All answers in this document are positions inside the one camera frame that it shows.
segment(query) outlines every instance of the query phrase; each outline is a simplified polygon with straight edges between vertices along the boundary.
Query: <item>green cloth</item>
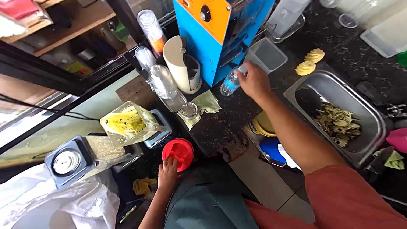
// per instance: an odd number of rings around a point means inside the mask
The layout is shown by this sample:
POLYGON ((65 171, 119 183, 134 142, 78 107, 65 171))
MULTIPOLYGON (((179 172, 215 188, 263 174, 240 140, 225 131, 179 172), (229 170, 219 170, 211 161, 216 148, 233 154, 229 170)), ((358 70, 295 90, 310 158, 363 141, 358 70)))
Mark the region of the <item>green cloth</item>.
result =
POLYGON ((181 117, 181 119, 185 122, 186 126, 188 127, 189 130, 192 129, 192 127, 201 120, 201 115, 206 112, 206 113, 216 113, 220 109, 222 109, 219 106, 218 100, 216 97, 212 94, 210 90, 205 91, 204 93, 198 95, 195 99, 191 101, 191 103, 195 103, 198 107, 198 114, 194 119, 187 119, 181 111, 178 111, 178 116, 181 117))
MULTIPOLYGON (((376 151, 373 155, 378 156, 382 152, 382 150, 383 149, 376 151)), ((403 156, 401 156, 397 151, 393 150, 386 163, 384 163, 384 166, 397 170, 403 170, 405 169, 404 162, 402 161, 403 159, 403 156)))

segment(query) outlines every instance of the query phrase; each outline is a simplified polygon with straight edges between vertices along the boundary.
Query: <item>red blender lid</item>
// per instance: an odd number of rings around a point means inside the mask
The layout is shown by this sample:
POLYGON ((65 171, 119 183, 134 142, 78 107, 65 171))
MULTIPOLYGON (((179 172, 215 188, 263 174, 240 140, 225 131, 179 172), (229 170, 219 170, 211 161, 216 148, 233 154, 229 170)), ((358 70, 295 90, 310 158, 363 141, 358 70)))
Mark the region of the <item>red blender lid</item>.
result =
POLYGON ((173 157, 178 160, 178 172, 184 171, 194 159, 194 148, 186 139, 171 140, 162 150, 162 159, 164 160, 169 157, 173 157))

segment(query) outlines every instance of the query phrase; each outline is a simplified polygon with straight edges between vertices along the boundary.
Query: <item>floor tile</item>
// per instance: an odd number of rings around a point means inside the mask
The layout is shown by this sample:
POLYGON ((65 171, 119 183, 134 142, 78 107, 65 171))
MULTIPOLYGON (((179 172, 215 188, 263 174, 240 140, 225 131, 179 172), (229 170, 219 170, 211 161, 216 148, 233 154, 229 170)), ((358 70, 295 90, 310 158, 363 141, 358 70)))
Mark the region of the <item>floor tile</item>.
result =
POLYGON ((293 194, 274 168, 258 159, 260 152, 250 143, 249 149, 229 163, 239 178, 265 207, 278 210, 293 194))
POLYGON ((285 168, 272 165, 274 170, 281 176, 287 185, 295 192, 305 185, 304 175, 296 174, 285 168))
POLYGON ((279 213, 298 218, 308 224, 315 222, 311 205, 294 194, 279 210, 279 213))

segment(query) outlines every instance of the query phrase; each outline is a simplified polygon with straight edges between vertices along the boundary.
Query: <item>white floor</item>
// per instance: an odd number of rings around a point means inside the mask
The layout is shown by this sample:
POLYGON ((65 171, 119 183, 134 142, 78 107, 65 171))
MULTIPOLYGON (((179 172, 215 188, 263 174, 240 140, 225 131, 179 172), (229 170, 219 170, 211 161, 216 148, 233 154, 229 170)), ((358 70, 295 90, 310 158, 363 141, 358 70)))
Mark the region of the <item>white floor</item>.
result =
POLYGON ((265 207, 313 223, 315 217, 310 204, 298 197, 259 156, 259 150, 250 143, 248 151, 229 165, 265 207))

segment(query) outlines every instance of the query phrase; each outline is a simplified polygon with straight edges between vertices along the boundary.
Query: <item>hand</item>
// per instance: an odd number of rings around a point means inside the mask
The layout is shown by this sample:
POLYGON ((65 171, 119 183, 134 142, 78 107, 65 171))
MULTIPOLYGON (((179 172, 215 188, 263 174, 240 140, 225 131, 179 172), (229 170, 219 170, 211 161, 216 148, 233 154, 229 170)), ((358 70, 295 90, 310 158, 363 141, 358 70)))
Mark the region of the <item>hand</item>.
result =
POLYGON ((177 184, 178 160, 169 157, 158 166, 158 189, 171 194, 177 184))
POLYGON ((243 91, 256 102, 271 94, 270 81, 266 72, 253 62, 245 62, 243 65, 247 67, 246 77, 239 70, 235 71, 243 91))

